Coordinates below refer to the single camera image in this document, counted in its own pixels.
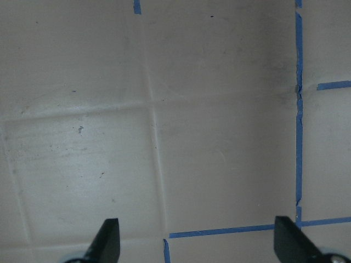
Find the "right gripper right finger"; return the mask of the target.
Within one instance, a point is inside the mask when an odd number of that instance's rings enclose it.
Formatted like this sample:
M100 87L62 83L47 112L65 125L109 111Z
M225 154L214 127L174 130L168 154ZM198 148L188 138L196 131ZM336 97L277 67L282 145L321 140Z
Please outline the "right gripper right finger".
M329 262L288 216L275 217L274 252L281 263Z

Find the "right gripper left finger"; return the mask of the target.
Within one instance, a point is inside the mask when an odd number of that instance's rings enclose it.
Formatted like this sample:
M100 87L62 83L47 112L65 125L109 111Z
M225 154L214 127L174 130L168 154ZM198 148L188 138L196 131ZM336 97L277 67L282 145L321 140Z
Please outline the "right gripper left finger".
M84 254L82 262L117 263L120 252L118 218L106 219Z

